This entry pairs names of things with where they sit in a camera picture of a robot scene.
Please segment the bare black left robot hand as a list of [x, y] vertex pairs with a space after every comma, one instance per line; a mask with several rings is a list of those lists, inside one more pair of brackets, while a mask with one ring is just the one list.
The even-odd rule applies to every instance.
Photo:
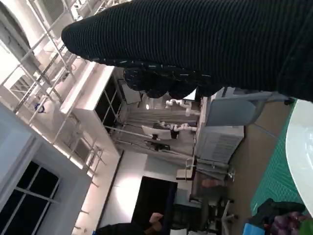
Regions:
[[275, 202], [269, 198], [257, 208], [257, 213], [246, 221], [243, 235], [265, 235], [266, 225], [271, 225], [276, 216], [285, 215], [288, 212], [304, 212], [305, 208], [301, 203]]

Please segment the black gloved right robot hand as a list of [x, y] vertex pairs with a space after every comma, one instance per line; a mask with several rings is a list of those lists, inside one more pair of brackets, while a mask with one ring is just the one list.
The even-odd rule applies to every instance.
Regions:
[[223, 87], [313, 99], [310, 0], [133, 0], [66, 26], [67, 49], [148, 97]]

